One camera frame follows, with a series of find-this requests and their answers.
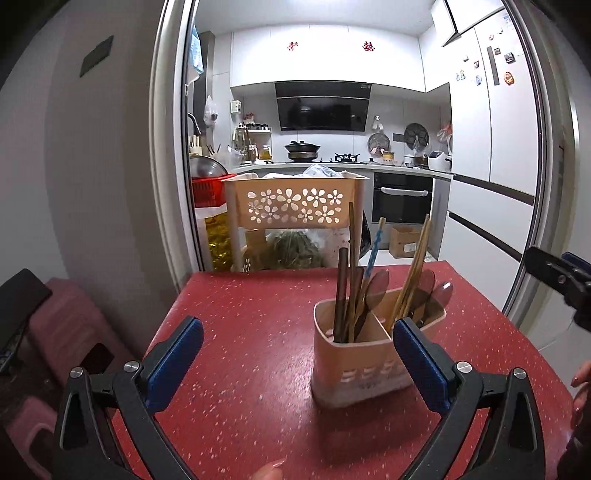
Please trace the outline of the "person's right hand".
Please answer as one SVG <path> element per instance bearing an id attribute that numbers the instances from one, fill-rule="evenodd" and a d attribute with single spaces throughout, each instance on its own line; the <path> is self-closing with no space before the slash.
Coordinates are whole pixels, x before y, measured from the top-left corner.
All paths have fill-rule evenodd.
<path id="1" fill-rule="evenodd" d="M 571 380 L 577 390 L 572 404 L 571 428 L 575 438 L 583 445 L 590 445 L 590 372 L 591 361 L 585 361 Z"/>

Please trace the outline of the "person's left hand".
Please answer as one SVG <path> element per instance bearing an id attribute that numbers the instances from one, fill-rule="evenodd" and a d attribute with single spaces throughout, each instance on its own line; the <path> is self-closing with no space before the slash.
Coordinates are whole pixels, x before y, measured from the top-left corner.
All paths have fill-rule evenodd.
<path id="1" fill-rule="evenodd" d="M 252 480 L 283 480 L 283 467 L 284 462 L 287 461 L 287 458 L 281 458 L 279 460 L 274 460 L 263 467 L 260 467 L 256 473 L 252 474 L 250 479 Z"/>

